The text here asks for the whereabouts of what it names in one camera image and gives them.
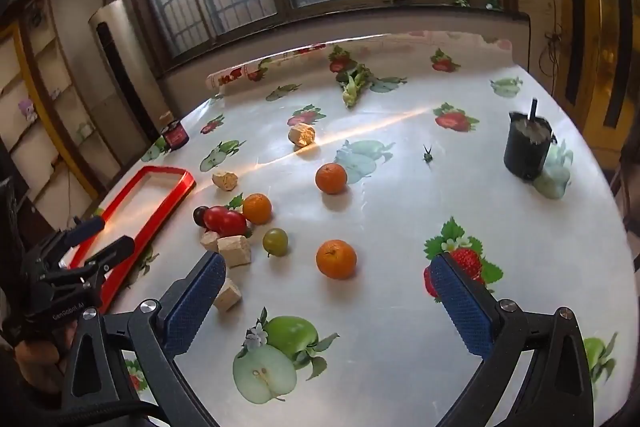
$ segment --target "orange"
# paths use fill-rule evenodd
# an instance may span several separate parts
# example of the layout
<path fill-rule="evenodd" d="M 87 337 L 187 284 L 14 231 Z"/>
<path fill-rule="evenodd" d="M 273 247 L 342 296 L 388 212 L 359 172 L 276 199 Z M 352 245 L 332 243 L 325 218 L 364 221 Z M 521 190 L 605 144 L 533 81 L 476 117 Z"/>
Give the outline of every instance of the orange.
<path fill-rule="evenodd" d="M 271 219 L 271 201 L 264 194 L 251 194 L 242 201 L 242 215 L 254 225 L 264 225 Z"/>
<path fill-rule="evenodd" d="M 318 269 L 331 279 L 347 279 L 356 271 L 355 250 L 340 239 L 325 241 L 316 253 Z"/>
<path fill-rule="evenodd" d="M 316 172 L 316 185 L 322 192 L 337 194 L 347 184 L 347 171 L 337 163 L 325 163 Z"/>

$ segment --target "black stripe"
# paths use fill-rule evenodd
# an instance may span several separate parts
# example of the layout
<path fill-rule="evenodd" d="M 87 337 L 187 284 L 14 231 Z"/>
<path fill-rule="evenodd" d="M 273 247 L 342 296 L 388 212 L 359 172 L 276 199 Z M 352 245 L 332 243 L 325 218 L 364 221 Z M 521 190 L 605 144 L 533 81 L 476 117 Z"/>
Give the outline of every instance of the black stripe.
<path fill-rule="evenodd" d="M 622 105 L 625 102 L 626 86 L 629 82 L 629 67 L 634 46 L 634 11 L 631 0 L 618 0 L 620 28 L 618 31 L 618 63 L 613 77 L 609 107 L 604 117 L 605 127 L 616 128 Z"/>
<path fill-rule="evenodd" d="M 573 37 L 564 97 L 575 105 L 578 98 L 578 87 L 582 76 L 582 58 L 584 56 L 584 0 L 572 0 L 572 4 Z"/>

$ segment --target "screw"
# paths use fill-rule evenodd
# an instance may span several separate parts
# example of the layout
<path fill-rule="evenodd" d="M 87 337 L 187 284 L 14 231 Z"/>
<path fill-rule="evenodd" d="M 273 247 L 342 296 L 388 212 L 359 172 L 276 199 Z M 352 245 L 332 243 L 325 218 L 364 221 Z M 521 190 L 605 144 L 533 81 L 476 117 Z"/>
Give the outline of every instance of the screw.
<path fill-rule="evenodd" d="M 560 308 L 559 310 L 560 316 L 564 319 L 571 320 L 574 318 L 574 312 L 572 312 L 569 308 Z"/>
<path fill-rule="evenodd" d="M 140 311 L 142 311 L 143 313 L 151 313 L 156 308 L 158 308 L 158 303 L 156 301 L 152 301 L 151 299 L 140 304 Z"/>
<path fill-rule="evenodd" d="M 88 321 L 91 320 L 92 318 L 95 317 L 95 315 L 97 315 L 98 312 L 95 310 L 95 308 L 87 308 L 82 312 L 82 318 L 84 318 L 84 320 Z"/>
<path fill-rule="evenodd" d="M 500 301 L 500 308 L 502 308 L 506 312 L 514 312 L 518 309 L 518 305 L 513 302 L 511 299 L 502 299 Z"/>

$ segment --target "table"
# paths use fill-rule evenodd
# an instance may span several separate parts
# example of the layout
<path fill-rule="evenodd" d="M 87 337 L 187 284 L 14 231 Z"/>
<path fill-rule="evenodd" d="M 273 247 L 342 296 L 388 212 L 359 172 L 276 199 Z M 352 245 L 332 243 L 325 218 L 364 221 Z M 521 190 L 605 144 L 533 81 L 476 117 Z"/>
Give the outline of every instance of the table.
<path fill-rule="evenodd" d="M 377 77 L 352 109 L 335 80 L 345 65 L 341 50 Z M 190 142 L 144 158 L 188 169 L 197 186 L 112 311 L 159 298 L 202 256 L 201 230 L 191 217 L 196 206 L 226 204 L 240 192 L 270 198 L 273 220 L 250 238 L 253 262 L 229 272 L 242 301 L 226 313 L 212 309 L 191 349 L 176 359 L 220 425 L 435 425 L 479 363 L 425 288 L 427 256 L 442 248 L 481 250 L 482 277 L 497 299 L 547 314 L 572 308 L 591 339 L 590 352 L 601 355 L 599 375 L 593 375 L 596 425 L 622 406 L 638 341 L 625 232 L 586 143 L 543 88 L 513 65 L 508 42 L 445 32 L 375 36 L 287 52 L 208 81 L 222 85 L 224 96 L 182 120 Z M 527 112 L 532 97 L 538 115 L 572 152 L 572 158 L 560 152 L 571 175 L 560 199 L 524 184 L 502 162 L 509 112 Z M 315 127 L 317 146 L 295 151 L 287 132 L 300 121 Z M 423 146 L 431 150 L 429 164 Z M 211 171 L 200 171 L 216 147 L 220 168 L 239 176 L 233 192 L 220 191 Z M 328 196 L 315 186 L 314 174 L 334 160 L 347 167 L 349 185 Z M 556 196 L 562 193 L 555 189 Z M 286 257 L 268 258 L 262 249 L 271 227 L 289 234 Z M 315 253 L 328 239 L 355 248 L 352 279 L 330 280 L 318 271 Z M 324 373 L 306 381 L 311 367 L 300 369 L 284 403 L 255 405 L 236 389 L 232 363 L 263 307 L 269 318 L 303 317 L 320 338 L 339 337 L 322 352 Z M 613 337 L 611 352 L 602 353 Z M 521 358 L 492 424 L 508 413 L 529 358 Z M 617 363 L 607 380 L 611 359 Z M 150 398 L 142 373 L 129 365 L 141 396 Z"/>

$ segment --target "red plastic frame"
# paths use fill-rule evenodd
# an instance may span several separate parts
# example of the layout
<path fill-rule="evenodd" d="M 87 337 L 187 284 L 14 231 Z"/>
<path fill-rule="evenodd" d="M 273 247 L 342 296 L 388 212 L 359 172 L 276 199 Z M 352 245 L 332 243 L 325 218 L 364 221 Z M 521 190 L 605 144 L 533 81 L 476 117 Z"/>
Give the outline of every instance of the red plastic frame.
<path fill-rule="evenodd" d="M 185 198 L 191 189 L 196 185 L 193 176 L 189 171 L 185 169 L 180 169 L 177 167 L 157 167 L 153 165 L 148 165 L 140 169 L 132 179 L 124 186 L 124 188 L 120 191 L 120 193 L 115 197 L 113 201 L 107 206 L 105 211 L 102 213 L 102 219 L 107 222 L 113 213 L 116 211 L 117 207 L 124 201 L 124 199 L 129 195 L 129 193 L 147 174 L 155 174 L 155 173 L 163 173 L 163 174 L 181 174 L 182 177 L 175 185 L 174 188 L 171 189 L 171 192 L 167 195 L 167 197 L 162 200 L 162 203 L 156 208 L 154 213 L 149 217 L 149 220 L 144 224 L 142 229 L 138 232 L 138 235 L 134 237 L 135 248 L 133 254 L 118 264 L 113 270 L 111 270 L 111 274 L 105 280 L 104 284 L 102 284 L 102 291 L 100 296 L 102 297 L 102 306 L 100 307 L 100 311 L 102 313 L 106 312 L 109 308 L 111 301 L 113 300 L 118 288 L 124 282 L 129 270 L 137 261 L 140 253 L 145 249 L 146 245 L 148 245 L 151 238 L 154 237 L 156 232 L 160 229 L 162 224 L 171 216 L 171 213 L 175 210 L 175 207 L 180 204 L 180 202 Z M 89 252 L 91 245 L 94 243 L 95 239 L 99 234 L 94 235 L 91 239 L 87 239 L 80 245 L 73 259 L 71 260 L 70 267 L 77 268 L 81 266 L 82 261 L 86 257 L 86 254 Z"/>

